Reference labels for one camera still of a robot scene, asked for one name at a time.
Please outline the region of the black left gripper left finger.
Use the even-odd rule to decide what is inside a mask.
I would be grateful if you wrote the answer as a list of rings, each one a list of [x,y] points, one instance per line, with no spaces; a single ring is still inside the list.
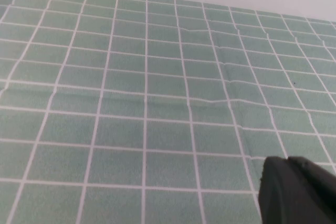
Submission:
[[[335,223],[335,203],[313,198],[288,158],[265,159],[258,202],[263,223]]]

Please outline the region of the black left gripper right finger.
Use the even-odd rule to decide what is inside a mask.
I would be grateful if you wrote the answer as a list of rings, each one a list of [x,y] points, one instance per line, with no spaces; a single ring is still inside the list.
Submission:
[[[335,203],[335,175],[305,157],[290,156],[288,161],[303,176],[313,198],[322,203]]]

